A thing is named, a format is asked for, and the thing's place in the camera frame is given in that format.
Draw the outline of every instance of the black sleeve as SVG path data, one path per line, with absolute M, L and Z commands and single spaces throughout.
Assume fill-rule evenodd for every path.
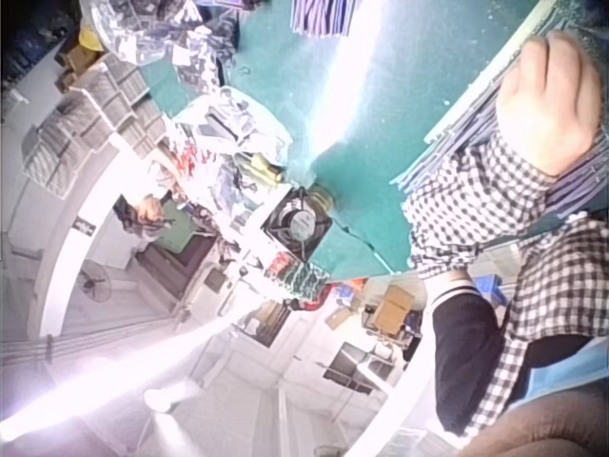
M 503 349 L 495 310 L 480 295 L 462 293 L 433 313 L 436 334 L 436 412 L 445 430 L 465 428 L 491 381 Z M 548 367 L 583 348 L 590 337 L 557 335 L 531 342 L 507 406 L 524 396 L 532 368 Z
M 480 295 L 449 298 L 433 312 L 436 410 L 444 429 L 463 434 L 503 349 L 495 310 Z

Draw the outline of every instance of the fist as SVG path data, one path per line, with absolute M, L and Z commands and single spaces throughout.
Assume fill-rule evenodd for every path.
M 499 128 L 527 162 L 558 176 L 587 152 L 599 128 L 600 77 L 573 38 L 550 32 L 522 48 L 497 99 Z

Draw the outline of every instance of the checkered shirt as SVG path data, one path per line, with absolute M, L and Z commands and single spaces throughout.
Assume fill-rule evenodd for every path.
M 409 262 L 423 279 L 466 269 L 488 243 L 522 236 L 545 212 L 555 182 L 511 150 L 497 132 L 460 149 L 403 204 L 412 224 Z M 522 268 L 503 327 L 504 347 L 465 435 L 492 425 L 506 407 L 530 342 L 560 334 L 609 334 L 609 227 L 571 216 L 521 241 Z

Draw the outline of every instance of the plastic bag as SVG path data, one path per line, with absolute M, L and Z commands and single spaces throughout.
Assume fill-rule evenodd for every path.
M 104 45 L 136 65 L 159 60 L 167 46 L 203 25 L 191 0 L 81 0 L 81 10 Z
M 238 17 L 204 25 L 192 0 L 81 0 L 85 23 L 119 59 L 146 65 L 166 58 L 178 79 L 200 94 L 219 90 L 216 59 L 230 65 Z

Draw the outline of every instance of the standing fan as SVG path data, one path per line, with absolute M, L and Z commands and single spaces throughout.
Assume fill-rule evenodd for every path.
M 271 212 L 262 230 L 302 262 L 307 262 L 332 225 L 321 197 L 291 190 Z
M 76 284 L 88 298 L 104 303 L 112 295 L 110 278 L 104 268 L 92 260 L 85 260 L 80 267 Z

